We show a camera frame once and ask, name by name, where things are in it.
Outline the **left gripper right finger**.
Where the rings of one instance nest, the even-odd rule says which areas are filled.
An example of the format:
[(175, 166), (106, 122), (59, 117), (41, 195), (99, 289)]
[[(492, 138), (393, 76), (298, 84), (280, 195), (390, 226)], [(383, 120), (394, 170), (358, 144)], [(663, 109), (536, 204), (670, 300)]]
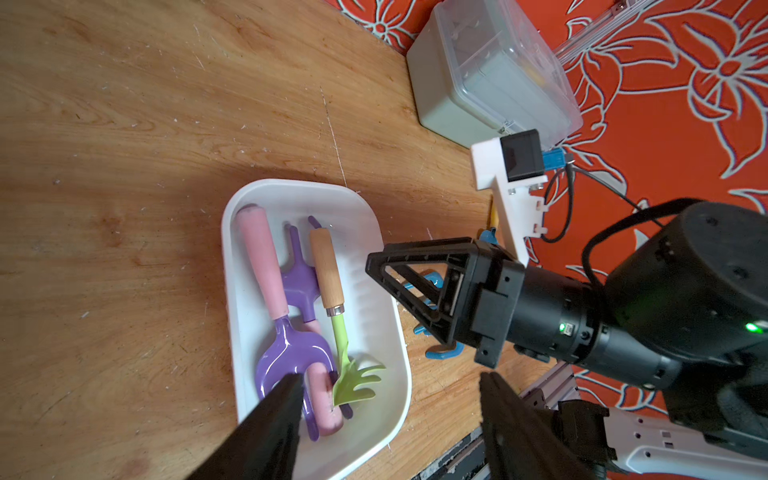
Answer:
[(492, 479), (594, 477), (498, 373), (483, 372), (479, 391), (482, 436)]

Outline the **narrow purple rake pink handle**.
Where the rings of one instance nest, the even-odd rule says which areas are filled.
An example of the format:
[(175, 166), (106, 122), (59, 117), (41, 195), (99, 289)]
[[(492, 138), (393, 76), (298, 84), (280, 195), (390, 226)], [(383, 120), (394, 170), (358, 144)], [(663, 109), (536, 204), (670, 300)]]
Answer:
[(263, 400), (284, 376), (297, 374), (303, 378), (315, 363), (332, 372), (335, 363), (330, 346), (322, 335), (297, 331), (291, 325), (289, 305), (266, 210), (257, 205), (247, 205), (238, 211), (235, 220), (276, 331), (274, 342), (256, 365), (256, 392)]

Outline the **green rake wooden handle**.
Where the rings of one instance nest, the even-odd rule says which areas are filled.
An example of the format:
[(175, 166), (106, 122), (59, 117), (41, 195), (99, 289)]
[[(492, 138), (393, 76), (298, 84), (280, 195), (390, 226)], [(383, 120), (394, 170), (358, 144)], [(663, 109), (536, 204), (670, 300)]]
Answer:
[(382, 364), (362, 367), (358, 361), (349, 357), (349, 339), (344, 319), (345, 297), (338, 270), (335, 250), (330, 231), (314, 227), (309, 234), (310, 246), (315, 263), (321, 300), (326, 315), (331, 320), (336, 346), (338, 377), (332, 389), (335, 406), (341, 406), (375, 397), (374, 390), (368, 384), (378, 383), (379, 371), (386, 367)]

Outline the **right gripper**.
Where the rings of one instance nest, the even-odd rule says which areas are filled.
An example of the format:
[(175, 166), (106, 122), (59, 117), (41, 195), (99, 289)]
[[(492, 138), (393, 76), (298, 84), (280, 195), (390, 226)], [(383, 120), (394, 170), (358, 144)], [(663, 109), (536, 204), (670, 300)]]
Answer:
[[(445, 268), (443, 288), (422, 276), (429, 265)], [(441, 344), (472, 347), (476, 363), (497, 367), (525, 277), (509, 252), (468, 237), (388, 244), (365, 272)]]

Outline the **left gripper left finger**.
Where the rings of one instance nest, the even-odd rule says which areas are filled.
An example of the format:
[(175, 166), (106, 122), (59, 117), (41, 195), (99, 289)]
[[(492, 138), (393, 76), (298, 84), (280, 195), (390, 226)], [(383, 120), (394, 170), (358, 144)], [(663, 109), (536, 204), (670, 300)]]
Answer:
[(303, 377), (288, 374), (190, 479), (290, 479), (300, 441)]

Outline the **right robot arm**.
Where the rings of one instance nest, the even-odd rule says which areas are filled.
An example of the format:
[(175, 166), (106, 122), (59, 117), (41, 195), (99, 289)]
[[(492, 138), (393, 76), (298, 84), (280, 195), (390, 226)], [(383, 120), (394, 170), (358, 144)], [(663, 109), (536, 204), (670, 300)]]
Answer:
[[(475, 349), (494, 479), (767, 475), (767, 219), (682, 198), (584, 247), (577, 281), (469, 238), (391, 244), (367, 274), (443, 344)], [(662, 393), (667, 419), (589, 401), (523, 401), (502, 349)]]

